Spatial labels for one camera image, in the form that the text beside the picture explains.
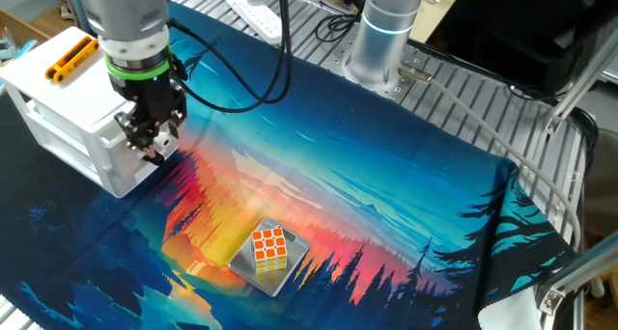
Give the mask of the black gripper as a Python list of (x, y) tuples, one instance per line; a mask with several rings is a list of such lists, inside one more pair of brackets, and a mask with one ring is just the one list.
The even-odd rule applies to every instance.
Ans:
[(165, 69), (146, 78), (129, 79), (120, 72), (109, 72), (112, 88), (134, 107), (129, 113), (120, 112), (114, 120), (125, 134), (127, 146), (135, 151), (154, 148), (155, 123), (168, 122), (171, 135), (179, 139), (187, 117), (186, 97), (183, 88)]

